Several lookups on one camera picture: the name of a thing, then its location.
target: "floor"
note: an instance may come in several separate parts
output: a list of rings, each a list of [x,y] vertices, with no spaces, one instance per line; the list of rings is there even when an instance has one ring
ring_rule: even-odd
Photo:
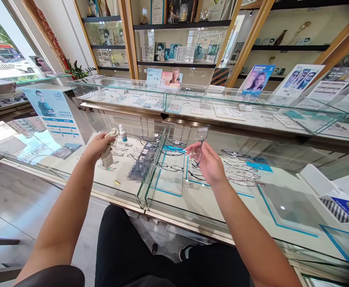
[[[37,176],[0,163],[0,237],[17,238],[15,246],[0,246],[0,267],[24,265],[27,261],[41,226],[61,192],[60,186],[53,185]],[[72,265],[85,274],[85,286],[94,286],[97,236],[107,202],[91,198],[87,216],[73,255]],[[154,242],[159,245],[158,254],[178,262],[178,251],[187,244],[209,240],[194,236],[173,226],[148,220],[145,216],[130,219],[136,226],[147,246]],[[11,286],[11,282],[0,287]]]

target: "leg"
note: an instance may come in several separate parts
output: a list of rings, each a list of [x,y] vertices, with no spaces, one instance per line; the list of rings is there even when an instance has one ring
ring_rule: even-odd
[[[95,286],[124,285],[149,274],[156,261],[125,210],[109,205],[100,225]]]
[[[250,286],[249,272],[237,249],[221,243],[191,248],[189,258],[176,264],[177,272],[182,278],[169,277],[176,286]]]

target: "wooden shelf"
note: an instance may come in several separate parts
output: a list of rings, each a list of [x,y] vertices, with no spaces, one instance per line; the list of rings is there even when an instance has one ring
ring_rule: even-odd
[[[125,45],[91,45],[92,49],[120,49],[125,50]]]
[[[98,66],[99,70],[109,70],[109,71],[129,71],[128,67],[101,67]]]
[[[279,46],[270,46],[270,45],[254,45],[252,51],[326,51],[330,45],[279,45]]]
[[[238,78],[239,79],[246,79],[248,75],[246,74],[239,74],[238,75]],[[269,81],[276,81],[276,82],[282,82],[286,77],[283,77],[283,76],[270,76],[269,77]]]
[[[205,27],[227,27],[230,20],[223,21],[204,21],[192,23],[175,23],[175,24],[154,24],[154,25],[133,25],[134,30],[152,30],[152,29],[186,29],[186,28],[205,28]]]
[[[161,66],[161,67],[187,67],[187,68],[215,68],[215,64],[202,63],[173,63],[173,62],[143,62],[137,61],[137,65]]]
[[[106,16],[106,17],[87,17],[82,18],[84,23],[89,22],[110,22],[110,21],[121,21],[121,16]]]
[[[258,10],[263,3],[263,0],[258,0],[253,3],[249,3],[241,6],[240,10]],[[299,9],[299,8],[318,8],[325,6],[337,6],[349,4],[349,0],[282,0],[278,3],[274,3],[271,10],[282,9]]]

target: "shoe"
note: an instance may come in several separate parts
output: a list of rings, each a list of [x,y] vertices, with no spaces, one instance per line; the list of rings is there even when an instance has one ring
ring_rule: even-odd
[[[189,250],[194,246],[195,245],[188,244],[185,247],[181,248],[181,250],[178,252],[178,257],[181,262],[189,258]]]

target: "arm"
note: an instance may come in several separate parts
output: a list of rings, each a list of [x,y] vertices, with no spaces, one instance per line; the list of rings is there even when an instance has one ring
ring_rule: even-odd
[[[187,153],[189,154],[192,147],[200,144],[197,142],[187,147]],[[207,142],[204,142],[201,148],[200,170],[213,189],[235,246],[255,286],[301,286],[297,275],[273,238],[229,184],[220,157]]]
[[[87,214],[96,161],[112,137],[97,135],[86,148],[45,220],[35,247],[15,284],[55,265],[70,265]]]

